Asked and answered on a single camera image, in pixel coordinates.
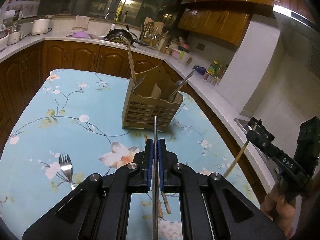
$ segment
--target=blue floral tablecloth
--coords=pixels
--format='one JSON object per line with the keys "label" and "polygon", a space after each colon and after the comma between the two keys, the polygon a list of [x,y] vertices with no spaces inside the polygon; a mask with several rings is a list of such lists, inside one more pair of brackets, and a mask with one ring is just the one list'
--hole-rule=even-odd
{"label": "blue floral tablecloth", "polygon": [[[75,185],[92,173],[111,174],[145,147],[151,130],[122,129],[128,80],[104,74],[58,69],[46,80],[14,126],[0,161],[0,215],[21,239],[24,231],[70,190],[60,154],[68,153]],[[231,152],[195,101],[185,93],[171,133],[158,134],[179,162],[196,172],[223,174]],[[228,180],[256,206],[258,200],[239,166]],[[128,240],[151,239],[151,193],[133,194]],[[182,237],[179,195],[167,194],[171,214],[159,221],[159,239]]]}

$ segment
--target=metal screw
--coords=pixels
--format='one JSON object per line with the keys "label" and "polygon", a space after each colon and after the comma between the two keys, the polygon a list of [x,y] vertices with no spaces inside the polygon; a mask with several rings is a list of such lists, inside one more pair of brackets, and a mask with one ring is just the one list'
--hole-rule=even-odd
{"label": "metal screw", "polygon": [[138,167],[137,163],[129,163],[127,166],[130,170],[134,170]]}
{"label": "metal screw", "polygon": [[89,179],[91,181],[97,181],[99,179],[99,174],[97,174],[97,173],[91,174]]}
{"label": "metal screw", "polygon": [[211,173],[211,178],[213,178],[214,180],[219,180],[221,179],[221,175],[217,172]]}
{"label": "metal screw", "polygon": [[176,170],[181,170],[183,168],[183,164],[182,163],[175,163],[173,165],[173,168]]}

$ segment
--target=towel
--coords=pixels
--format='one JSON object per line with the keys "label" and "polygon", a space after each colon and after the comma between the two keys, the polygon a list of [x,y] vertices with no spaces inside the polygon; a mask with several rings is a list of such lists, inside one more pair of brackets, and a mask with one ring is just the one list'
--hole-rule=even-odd
{"label": "towel", "polygon": [[89,16],[76,16],[75,23],[73,24],[73,30],[88,30],[90,17]]}

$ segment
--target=white countertop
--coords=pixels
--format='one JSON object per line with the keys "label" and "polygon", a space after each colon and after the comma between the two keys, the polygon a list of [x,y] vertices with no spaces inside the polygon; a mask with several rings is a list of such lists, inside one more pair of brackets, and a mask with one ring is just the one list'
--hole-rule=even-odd
{"label": "white countertop", "polygon": [[[110,46],[114,48],[126,49],[126,46],[109,42],[109,41],[99,41],[94,39],[82,39],[82,38],[72,38],[66,37],[67,35],[72,34],[65,32],[49,32],[44,35],[35,35],[28,36],[19,41],[16,44],[6,46],[4,50],[0,52],[0,62],[6,60],[10,56],[15,53],[33,45],[43,40],[58,40],[58,41],[79,41],[86,43],[94,43],[100,44],[104,46]],[[164,60],[168,65],[170,65],[182,78],[188,76],[188,74],[192,71],[192,65],[185,66],[182,65],[175,58],[170,55],[164,55],[163,53],[152,50],[149,48],[145,48],[140,45],[136,45],[136,48],[131,47],[132,52],[138,52],[141,54],[145,54],[147,56],[155,57],[161,60]],[[242,147],[244,142],[246,141],[246,136],[240,127],[234,121],[234,118],[243,118],[239,115],[239,113],[216,91],[213,89],[213,85],[207,83],[202,79],[197,72],[189,79],[188,84],[198,93],[198,95],[208,104],[208,106],[212,109],[212,111],[218,116],[218,118],[222,121],[228,131],[231,133],[236,142]],[[252,167],[257,173],[265,191],[270,192],[273,187],[275,181],[269,172],[267,166],[264,161],[260,157],[257,150],[254,148],[252,144],[249,144],[247,149],[245,150],[245,155],[250,161]]]}

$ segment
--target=silver fork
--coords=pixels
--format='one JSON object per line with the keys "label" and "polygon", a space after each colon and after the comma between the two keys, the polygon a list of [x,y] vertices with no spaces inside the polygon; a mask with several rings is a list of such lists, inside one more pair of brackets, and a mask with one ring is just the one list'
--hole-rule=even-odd
{"label": "silver fork", "polygon": [[70,157],[68,154],[60,155],[59,164],[63,174],[67,177],[71,184],[71,190],[74,190],[76,187],[72,182],[73,168]]}

